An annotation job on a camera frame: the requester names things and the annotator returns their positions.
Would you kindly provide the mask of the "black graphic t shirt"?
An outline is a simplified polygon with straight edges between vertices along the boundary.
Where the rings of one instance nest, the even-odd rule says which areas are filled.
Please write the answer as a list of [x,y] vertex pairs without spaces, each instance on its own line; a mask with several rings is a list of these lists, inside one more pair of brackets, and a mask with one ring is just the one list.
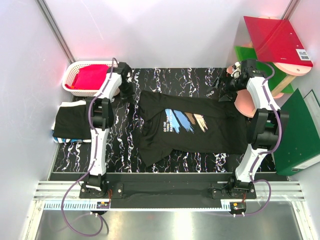
[[248,146],[245,116],[230,101],[143,90],[138,114],[143,120],[138,152],[148,167],[173,150],[242,155]]

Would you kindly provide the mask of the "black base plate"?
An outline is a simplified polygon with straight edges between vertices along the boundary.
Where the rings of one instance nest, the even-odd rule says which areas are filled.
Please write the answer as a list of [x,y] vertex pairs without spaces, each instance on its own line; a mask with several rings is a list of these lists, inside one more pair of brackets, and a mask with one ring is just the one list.
[[227,191],[224,184],[209,182],[105,182],[102,192],[82,186],[80,197],[106,199],[113,209],[219,209],[222,201],[256,198],[254,190],[246,193]]

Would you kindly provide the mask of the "red folder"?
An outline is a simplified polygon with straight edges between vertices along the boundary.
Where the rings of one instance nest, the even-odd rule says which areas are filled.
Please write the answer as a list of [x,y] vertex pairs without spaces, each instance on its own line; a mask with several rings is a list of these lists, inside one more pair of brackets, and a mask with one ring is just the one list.
[[289,20],[252,16],[243,18],[258,60],[313,66]]

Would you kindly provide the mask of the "white plastic basket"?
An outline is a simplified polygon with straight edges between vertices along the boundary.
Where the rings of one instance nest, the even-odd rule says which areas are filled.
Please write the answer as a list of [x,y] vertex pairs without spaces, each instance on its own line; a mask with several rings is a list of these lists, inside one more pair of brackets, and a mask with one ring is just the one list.
[[111,60],[82,60],[72,63],[67,70],[65,71],[61,85],[64,90],[67,92],[70,92],[72,95],[76,97],[93,97],[95,96],[99,90],[79,90],[79,89],[69,89],[66,85],[72,85],[73,81],[75,80],[76,74],[79,72],[79,70],[83,67],[87,67],[90,65],[107,65],[109,66],[109,69],[107,71],[105,79],[108,79],[110,77],[109,70],[111,67],[117,68],[118,62],[117,61],[111,61]]

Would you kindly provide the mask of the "dark green binder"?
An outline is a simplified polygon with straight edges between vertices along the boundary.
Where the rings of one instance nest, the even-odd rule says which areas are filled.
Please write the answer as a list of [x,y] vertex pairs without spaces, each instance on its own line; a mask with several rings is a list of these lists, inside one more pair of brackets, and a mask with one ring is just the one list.
[[289,113],[289,119],[273,153],[275,170],[278,175],[292,176],[320,162],[319,104],[315,101],[315,108],[309,109],[296,89],[281,109]]

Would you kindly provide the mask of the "pink t shirt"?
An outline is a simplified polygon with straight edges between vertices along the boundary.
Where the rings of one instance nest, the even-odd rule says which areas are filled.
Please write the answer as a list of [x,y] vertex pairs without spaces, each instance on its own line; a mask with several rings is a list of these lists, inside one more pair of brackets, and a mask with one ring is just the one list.
[[82,67],[71,85],[75,85],[82,90],[99,90],[105,81],[108,69],[109,66],[103,64]]

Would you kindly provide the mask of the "folded black t shirt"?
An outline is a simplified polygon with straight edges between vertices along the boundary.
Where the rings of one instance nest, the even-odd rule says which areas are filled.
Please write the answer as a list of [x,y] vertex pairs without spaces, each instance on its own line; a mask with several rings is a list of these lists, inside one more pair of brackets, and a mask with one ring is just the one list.
[[86,102],[84,100],[62,102],[58,108],[52,131],[52,136],[57,139],[91,140]]

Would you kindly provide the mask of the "light green folder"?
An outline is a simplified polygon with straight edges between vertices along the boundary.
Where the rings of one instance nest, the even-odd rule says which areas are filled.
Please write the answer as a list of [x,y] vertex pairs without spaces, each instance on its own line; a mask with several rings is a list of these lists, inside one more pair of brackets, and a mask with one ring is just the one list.
[[[239,62],[248,59],[257,60],[256,52],[253,48],[244,47],[244,46],[235,46],[234,47],[235,54]],[[268,80],[268,86],[270,91],[272,91],[278,84],[287,76],[287,74],[280,69],[278,69],[272,62],[268,63],[274,69],[274,76]],[[272,74],[272,69],[267,66],[265,63],[261,63],[259,61],[256,62],[256,68],[259,71],[265,72],[266,76],[270,76]],[[284,94],[292,94],[294,92],[293,87],[289,83],[282,91]]]

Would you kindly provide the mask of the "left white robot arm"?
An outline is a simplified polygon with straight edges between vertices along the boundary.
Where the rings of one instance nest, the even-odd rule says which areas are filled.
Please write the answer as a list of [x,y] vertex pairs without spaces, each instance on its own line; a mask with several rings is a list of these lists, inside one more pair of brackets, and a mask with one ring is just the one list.
[[111,99],[120,90],[124,99],[134,94],[132,83],[128,78],[131,67],[125,62],[118,62],[106,74],[100,89],[93,97],[86,99],[86,113],[91,133],[91,150],[88,172],[81,178],[83,183],[79,197],[81,199],[105,198],[110,194],[107,184],[106,146],[107,138],[114,124]]

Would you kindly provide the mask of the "aluminium rail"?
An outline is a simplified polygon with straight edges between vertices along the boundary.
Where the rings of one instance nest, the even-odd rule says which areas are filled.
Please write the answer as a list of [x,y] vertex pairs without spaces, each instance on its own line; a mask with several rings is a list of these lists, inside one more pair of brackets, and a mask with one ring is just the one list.
[[[35,198],[58,199],[62,198],[68,189],[69,199],[80,197],[81,187],[77,184],[72,187],[70,181],[40,181],[38,183]],[[227,193],[227,190],[222,188],[223,182],[213,184],[213,188],[208,190],[208,194],[213,199],[221,200],[240,200],[245,198],[247,201],[304,201],[304,195],[299,182],[297,181],[263,181],[254,184],[252,190],[245,194],[242,193]],[[123,199],[125,197],[140,194],[148,195],[199,195],[204,193],[209,184],[204,182],[116,182],[108,184],[112,190],[112,199]]]

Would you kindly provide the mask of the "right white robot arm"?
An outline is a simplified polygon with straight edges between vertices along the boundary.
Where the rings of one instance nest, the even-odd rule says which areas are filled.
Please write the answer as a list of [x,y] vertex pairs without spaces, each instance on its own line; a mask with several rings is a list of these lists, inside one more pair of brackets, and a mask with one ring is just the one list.
[[289,120],[274,100],[268,86],[269,77],[257,69],[257,59],[246,59],[233,65],[233,72],[223,71],[217,79],[222,84],[221,102],[235,102],[241,90],[252,98],[255,113],[250,121],[246,139],[248,146],[239,166],[227,183],[213,183],[208,191],[213,199],[243,199],[255,195],[255,175],[263,159],[280,145],[283,131]]

